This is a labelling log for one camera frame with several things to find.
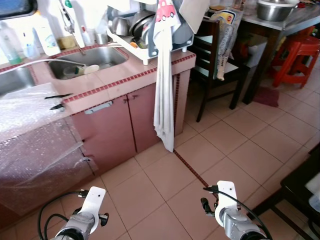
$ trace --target table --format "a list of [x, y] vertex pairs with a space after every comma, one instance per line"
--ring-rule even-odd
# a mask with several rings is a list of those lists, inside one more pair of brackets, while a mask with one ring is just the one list
[[319, 234], [313, 229], [312, 222], [320, 226], [320, 213], [314, 210], [310, 204], [309, 199], [313, 195], [306, 187], [314, 176], [320, 172], [320, 147], [319, 144], [310, 151], [311, 156], [302, 163], [296, 170], [291, 172], [287, 177], [281, 181], [281, 189], [270, 196], [268, 199], [260, 203], [252, 211], [256, 215], [261, 215], [265, 211], [271, 209], [275, 214], [282, 218], [290, 227], [292, 227], [305, 240], [313, 240], [305, 231], [297, 226], [291, 219], [289, 219], [283, 212], [281, 212], [276, 204], [282, 200], [287, 200], [306, 217], [308, 217], [308, 224], [310, 229], [316, 236]]
[[249, 32], [267, 38], [261, 59], [249, 83], [243, 102], [249, 104], [262, 81], [262, 76], [269, 67], [280, 40], [288, 35], [320, 23], [320, 6], [311, 5], [306, 8], [295, 8], [285, 21], [266, 21], [257, 15], [243, 15], [238, 31]]

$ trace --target red plastic stool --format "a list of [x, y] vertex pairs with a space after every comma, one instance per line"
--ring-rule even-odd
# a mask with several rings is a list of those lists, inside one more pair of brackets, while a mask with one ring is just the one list
[[[292, 36], [281, 46], [273, 61], [271, 62], [270, 74], [274, 77], [273, 86], [278, 87], [281, 82], [290, 84], [301, 84], [303, 88], [307, 83], [312, 68], [319, 56], [320, 40], [313, 36]], [[281, 58], [285, 51], [289, 51], [287, 58]], [[312, 56], [309, 66], [302, 63], [305, 56]], [[279, 71], [273, 67], [282, 66]]]

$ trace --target dish towel with print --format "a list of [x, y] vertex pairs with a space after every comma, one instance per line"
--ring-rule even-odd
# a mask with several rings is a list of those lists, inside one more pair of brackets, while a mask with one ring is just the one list
[[164, 147], [174, 151], [174, 96], [171, 71], [172, 34], [181, 25], [172, 0], [159, 0], [153, 41], [158, 49], [153, 125]]

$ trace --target stainless steel sink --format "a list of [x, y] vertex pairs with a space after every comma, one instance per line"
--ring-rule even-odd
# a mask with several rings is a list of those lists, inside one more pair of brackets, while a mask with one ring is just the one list
[[0, 74], [0, 97], [7, 93], [31, 88], [35, 85], [35, 81], [27, 67], [21, 67], [4, 74]]
[[[81, 52], [72, 53], [66, 56], [60, 56], [56, 59], [69, 60], [77, 63], [90, 65], [99, 65], [100, 70], [110, 68], [112, 66], [122, 64], [126, 61], [126, 58], [123, 57], [117, 50], [112, 47], [102, 46], [92, 49], [85, 50], [85, 55], [82, 55]], [[51, 61], [49, 66], [57, 79], [66, 80], [70, 78], [75, 78], [77, 75], [70, 77], [64, 75], [64, 69], [76, 66], [73, 63], [60, 62], [60, 61]]]

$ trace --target faucet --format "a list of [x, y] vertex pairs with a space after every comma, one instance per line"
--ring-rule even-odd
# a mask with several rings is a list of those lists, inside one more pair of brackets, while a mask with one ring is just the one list
[[82, 55], [86, 55], [86, 53], [83, 51], [83, 49], [79, 46], [76, 36], [75, 36], [75, 21], [71, 18], [71, 16], [68, 14], [68, 12], [66, 11], [62, 0], [58, 0], [59, 1], [59, 10], [64, 22], [64, 30], [66, 30], [68, 33], [70, 33], [73, 36], [74, 42], [77, 46], [77, 48], [80, 50]]

